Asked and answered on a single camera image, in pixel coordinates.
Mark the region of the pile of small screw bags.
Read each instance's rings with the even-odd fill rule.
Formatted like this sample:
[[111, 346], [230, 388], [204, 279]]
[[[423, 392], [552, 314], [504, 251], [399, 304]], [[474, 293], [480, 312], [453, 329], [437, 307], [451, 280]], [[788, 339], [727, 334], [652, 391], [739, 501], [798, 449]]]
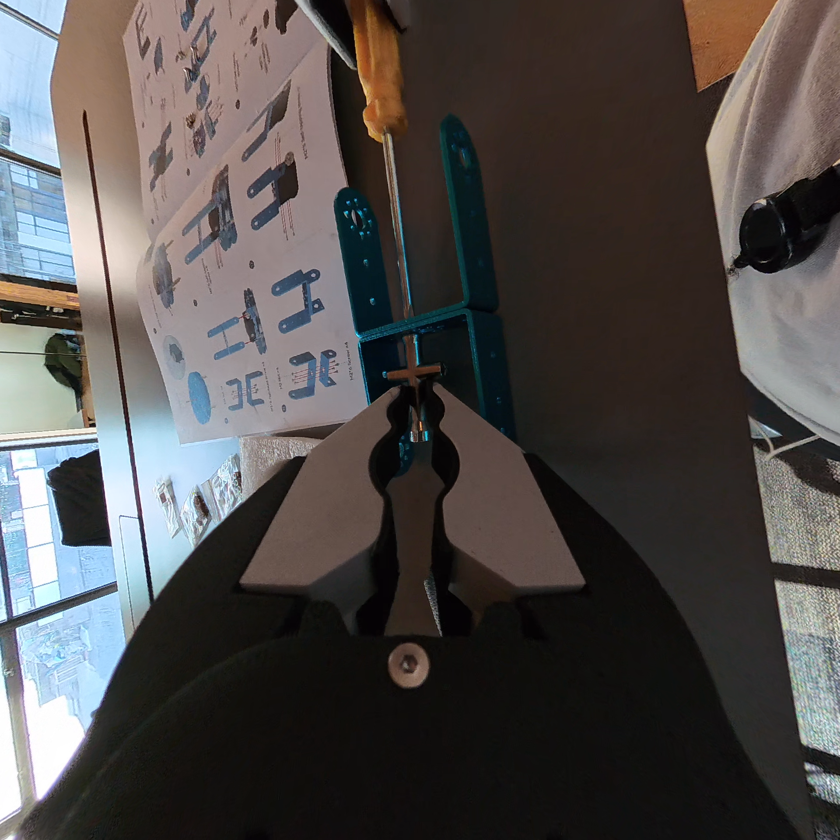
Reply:
[[239, 455], [228, 456], [208, 479], [190, 489], [182, 502], [176, 498], [171, 479], [159, 479], [153, 493], [170, 537], [182, 532], [195, 548], [211, 525], [225, 520], [245, 499], [241, 471]]

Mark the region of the person's white shirt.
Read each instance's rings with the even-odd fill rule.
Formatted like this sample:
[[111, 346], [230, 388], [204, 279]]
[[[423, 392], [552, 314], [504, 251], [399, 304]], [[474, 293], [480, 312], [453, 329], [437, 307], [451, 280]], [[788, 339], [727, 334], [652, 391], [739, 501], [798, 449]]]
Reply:
[[748, 207], [839, 156], [839, 2], [777, 2], [711, 126], [707, 162], [741, 371], [783, 415], [839, 443], [839, 215], [801, 264], [733, 261]]

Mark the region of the printed instruction sheet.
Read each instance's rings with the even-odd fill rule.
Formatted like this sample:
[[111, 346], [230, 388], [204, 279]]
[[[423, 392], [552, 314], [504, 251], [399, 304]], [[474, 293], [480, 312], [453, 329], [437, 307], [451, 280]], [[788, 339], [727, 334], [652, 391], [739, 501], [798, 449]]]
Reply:
[[350, 420], [367, 398], [327, 40], [296, 2], [138, 2], [123, 44], [150, 237], [138, 299], [180, 442]]

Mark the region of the yellow handled screwdriver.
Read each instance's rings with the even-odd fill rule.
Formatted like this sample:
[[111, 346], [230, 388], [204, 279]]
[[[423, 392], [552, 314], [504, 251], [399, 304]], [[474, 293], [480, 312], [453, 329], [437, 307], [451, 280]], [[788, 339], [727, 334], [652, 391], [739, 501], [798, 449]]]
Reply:
[[398, 33], [379, 2], [351, 1], [350, 15], [356, 65], [366, 100], [363, 119], [369, 135], [383, 145], [403, 318], [410, 319], [414, 315], [413, 299], [407, 271], [403, 211], [394, 150], [394, 138], [404, 134], [407, 129]]

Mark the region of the white foam frame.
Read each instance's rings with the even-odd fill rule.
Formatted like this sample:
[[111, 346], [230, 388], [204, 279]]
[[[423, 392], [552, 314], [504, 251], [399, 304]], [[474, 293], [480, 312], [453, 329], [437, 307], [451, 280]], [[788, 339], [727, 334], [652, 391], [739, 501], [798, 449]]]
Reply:
[[306, 457], [321, 440], [311, 437], [246, 436], [239, 439], [243, 497], [251, 497], [287, 462]]

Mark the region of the silver cross wrench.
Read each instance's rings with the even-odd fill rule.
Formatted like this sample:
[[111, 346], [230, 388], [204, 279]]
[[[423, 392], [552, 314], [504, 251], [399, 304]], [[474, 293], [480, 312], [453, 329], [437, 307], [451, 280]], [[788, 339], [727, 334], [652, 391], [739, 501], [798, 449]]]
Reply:
[[428, 443], [432, 437], [432, 428], [427, 420], [425, 407], [425, 383], [445, 372], [441, 363], [422, 361], [419, 336], [410, 332], [402, 336], [405, 365], [402, 369], [385, 371], [383, 378], [389, 383], [399, 384], [409, 389], [409, 427], [408, 434], [413, 444]]

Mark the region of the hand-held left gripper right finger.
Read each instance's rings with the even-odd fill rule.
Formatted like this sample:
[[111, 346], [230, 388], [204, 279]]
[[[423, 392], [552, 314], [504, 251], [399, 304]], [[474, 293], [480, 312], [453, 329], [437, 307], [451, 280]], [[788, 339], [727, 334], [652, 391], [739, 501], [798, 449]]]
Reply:
[[583, 573], [520, 447], [439, 384], [427, 415], [444, 484], [427, 579], [440, 634], [468, 635], [499, 602], [580, 592]]

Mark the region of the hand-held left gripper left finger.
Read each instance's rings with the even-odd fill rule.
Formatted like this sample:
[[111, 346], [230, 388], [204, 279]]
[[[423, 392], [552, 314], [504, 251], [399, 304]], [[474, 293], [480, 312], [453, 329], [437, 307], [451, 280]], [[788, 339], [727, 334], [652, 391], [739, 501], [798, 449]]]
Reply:
[[351, 632], [383, 635], [399, 577], [386, 488], [401, 468], [397, 386], [323, 440], [240, 578], [247, 592], [336, 605]]

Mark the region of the grey desk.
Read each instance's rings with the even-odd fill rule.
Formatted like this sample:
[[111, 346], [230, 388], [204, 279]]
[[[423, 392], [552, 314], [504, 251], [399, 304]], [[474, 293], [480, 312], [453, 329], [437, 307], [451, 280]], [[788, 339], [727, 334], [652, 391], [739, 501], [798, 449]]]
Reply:
[[580, 591], [455, 575], [476, 433], [437, 408], [443, 635], [239, 583], [328, 447], [175, 572], [26, 838], [811, 838], [682, 2], [414, 2], [413, 278], [454, 257], [430, 146], [474, 131], [518, 441]]

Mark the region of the large glass window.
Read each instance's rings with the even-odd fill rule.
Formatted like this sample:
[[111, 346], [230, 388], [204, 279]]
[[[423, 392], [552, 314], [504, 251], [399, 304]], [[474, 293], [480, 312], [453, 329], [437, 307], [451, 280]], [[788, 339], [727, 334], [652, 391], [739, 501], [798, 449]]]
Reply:
[[[98, 449], [50, 79], [66, 2], [2, 2], [2, 838], [63, 771], [122, 651], [110, 547], [62, 544], [47, 473]], [[45, 367], [82, 358], [82, 410]]]

